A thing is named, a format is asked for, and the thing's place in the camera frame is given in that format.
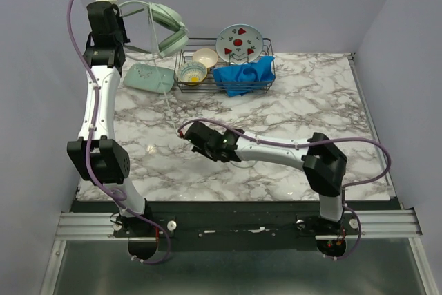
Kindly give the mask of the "mint green headphones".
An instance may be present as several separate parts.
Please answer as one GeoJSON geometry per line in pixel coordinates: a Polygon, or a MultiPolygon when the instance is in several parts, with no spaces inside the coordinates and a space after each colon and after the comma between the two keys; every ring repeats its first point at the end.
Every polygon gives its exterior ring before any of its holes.
{"type": "Polygon", "coordinates": [[[130,0],[119,4],[123,18],[144,13],[148,20],[151,38],[148,50],[129,43],[125,49],[142,55],[151,55],[150,59],[163,59],[175,54],[185,47],[189,41],[188,29],[183,18],[172,8],[153,2],[130,0]]]}

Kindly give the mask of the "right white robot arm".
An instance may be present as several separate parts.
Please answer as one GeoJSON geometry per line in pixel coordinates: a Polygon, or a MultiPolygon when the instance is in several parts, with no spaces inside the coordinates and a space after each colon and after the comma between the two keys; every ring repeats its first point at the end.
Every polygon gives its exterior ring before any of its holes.
{"type": "Polygon", "coordinates": [[[202,120],[192,121],[180,136],[192,151],[214,162],[268,162],[302,171],[320,198],[318,227],[333,234],[343,226],[342,183],[347,156],[329,138],[315,132],[310,138],[286,140],[263,137],[240,129],[220,133],[202,120]]]}

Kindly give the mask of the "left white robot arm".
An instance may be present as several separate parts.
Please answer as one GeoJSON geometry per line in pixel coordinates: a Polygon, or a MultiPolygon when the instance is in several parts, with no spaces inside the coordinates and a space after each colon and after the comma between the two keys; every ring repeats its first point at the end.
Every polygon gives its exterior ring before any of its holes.
{"type": "Polygon", "coordinates": [[[151,212],[128,177],[128,153],[115,139],[115,100],[128,40],[124,22],[109,1],[92,2],[86,9],[91,32],[85,51],[77,53],[86,69],[86,107],[78,138],[67,143],[67,153],[82,179],[112,198],[136,235],[146,236],[153,228],[151,212]]]}

